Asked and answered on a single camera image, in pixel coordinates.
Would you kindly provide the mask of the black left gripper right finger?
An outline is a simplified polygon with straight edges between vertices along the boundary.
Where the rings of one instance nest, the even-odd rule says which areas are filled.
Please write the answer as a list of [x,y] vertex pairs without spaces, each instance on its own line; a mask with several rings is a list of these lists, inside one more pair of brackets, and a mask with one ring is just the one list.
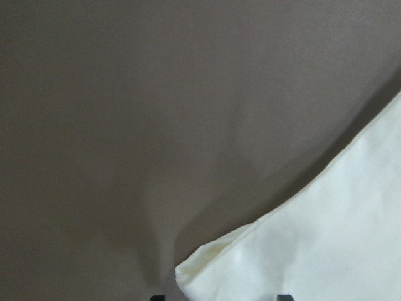
[[278,294],[276,297],[277,301],[293,301],[293,297],[290,294]]

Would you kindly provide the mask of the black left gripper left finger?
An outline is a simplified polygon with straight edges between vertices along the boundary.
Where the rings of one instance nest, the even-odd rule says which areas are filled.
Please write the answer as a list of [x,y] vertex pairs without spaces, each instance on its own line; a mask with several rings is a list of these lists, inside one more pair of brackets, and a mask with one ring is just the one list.
[[153,295],[150,301],[165,301],[165,295]]

